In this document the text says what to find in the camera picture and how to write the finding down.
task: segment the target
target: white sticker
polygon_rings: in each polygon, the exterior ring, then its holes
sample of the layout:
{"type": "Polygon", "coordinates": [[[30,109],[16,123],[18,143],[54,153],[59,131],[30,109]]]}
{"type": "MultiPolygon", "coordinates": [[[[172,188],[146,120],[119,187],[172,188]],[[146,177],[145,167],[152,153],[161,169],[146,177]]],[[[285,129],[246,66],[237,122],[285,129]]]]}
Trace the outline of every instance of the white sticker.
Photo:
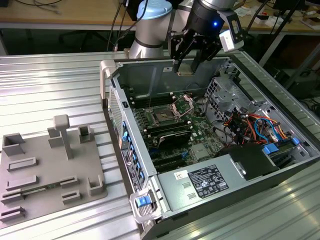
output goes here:
{"type": "Polygon", "coordinates": [[[186,177],[188,177],[188,171],[187,170],[183,170],[183,171],[177,171],[174,173],[175,179],[179,180],[179,179],[184,179],[186,177]]]}
{"type": "Polygon", "coordinates": [[[163,72],[172,72],[172,66],[167,66],[163,68],[163,72]]]}

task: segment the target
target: sticker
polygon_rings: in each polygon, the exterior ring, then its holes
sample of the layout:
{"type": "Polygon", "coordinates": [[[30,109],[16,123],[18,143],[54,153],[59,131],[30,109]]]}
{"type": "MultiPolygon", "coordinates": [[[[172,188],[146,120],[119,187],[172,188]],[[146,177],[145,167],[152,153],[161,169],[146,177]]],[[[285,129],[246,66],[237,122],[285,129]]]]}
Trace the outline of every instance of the sticker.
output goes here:
{"type": "Polygon", "coordinates": [[[172,66],[167,66],[163,68],[163,72],[172,72],[172,66]]]}
{"type": "Polygon", "coordinates": [[[189,172],[188,176],[202,199],[229,188],[216,165],[189,172]]]}
{"type": "Polygon", "coordinates": [[[174,173],[175,179],[179,180],[179,179],[184,179],[186,177],[188,177],[188,171],[187,170],[183,170],[183,171],[177,171],[174,173]]]}

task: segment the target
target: warning label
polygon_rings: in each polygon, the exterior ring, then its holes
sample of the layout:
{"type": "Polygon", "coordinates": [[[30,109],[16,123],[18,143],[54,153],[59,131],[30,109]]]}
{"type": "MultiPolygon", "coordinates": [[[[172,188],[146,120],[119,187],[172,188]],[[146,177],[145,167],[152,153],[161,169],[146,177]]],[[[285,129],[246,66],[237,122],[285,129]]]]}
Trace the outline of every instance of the warning label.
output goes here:
{"type": "Polygon", "coordinates": [[[202,199],[229,188],[216,165],[189,172],[188,175],[202,199]]]}

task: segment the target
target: desk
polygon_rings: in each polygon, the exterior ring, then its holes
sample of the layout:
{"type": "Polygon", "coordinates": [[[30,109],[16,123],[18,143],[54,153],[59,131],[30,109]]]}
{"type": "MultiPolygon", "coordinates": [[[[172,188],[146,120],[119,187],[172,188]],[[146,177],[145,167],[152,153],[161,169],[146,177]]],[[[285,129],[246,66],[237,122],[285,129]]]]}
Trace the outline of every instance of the desk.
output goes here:
{"type": "MultiPolygon", "coordinates": [[[[250,7],[259,6],[257,0],[248,0],[246,3],[250,7]]],[[[64,30],[110,30],[115,16],[118,0],[63,0],[56,4],[61,15],[50,11],[39,9],[35,6],[21,4],[11,0],[8,7],[0,8],[0,29],[64,29],[64,30]]],[[[270,15],[275,10],[266,6],[265,11],[270,15]]],[[[122,7],[115,22],[115,30],[119,29],[121,18],[124,14],[122,7]]],[[[245,29],[251,16],[239,17],[242,27],[245,29]]],[[[320,35],[320,31],[315,31],[300,22],[301,17],[292,17],[293,21],[287,24],[278,35],[272,46],[266,51],[260,61],[263,66],[274,50],[277,48],[285,35],[320,35]]],[[[126,14],[122,29],[127,29],[133,21],[126,14]]],[[[269,34],[271,27],[265,24],[253,23],[250,33],[269,34]]],[[[0,37],[0,56],[5,54],[0,37]]]]}

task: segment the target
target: table leg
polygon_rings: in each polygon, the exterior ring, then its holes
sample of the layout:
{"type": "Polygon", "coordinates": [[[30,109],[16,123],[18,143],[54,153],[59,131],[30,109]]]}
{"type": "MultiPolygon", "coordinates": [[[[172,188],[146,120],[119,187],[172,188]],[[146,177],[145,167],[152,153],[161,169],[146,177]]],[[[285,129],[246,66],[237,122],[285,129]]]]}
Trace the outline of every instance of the table leg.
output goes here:
{"type": "Polygon", "coordinates": [[[2,38],[2,35],[0,33],[0,56],[5,56],[8,55],[6,47],[5,47],[5,42],[2,38]]]}
{"type": "Polygon", "coordinates": [[[271,57],[271,55],[274,53],[282,39],[284,38],[285,34],[284,33],[279,33],[279,35],[275,38],[271,46],[268,48],[268,50],[265,52],[261,60],[259,61],[260,66],[264,66],[268,59],[271,57]]]}

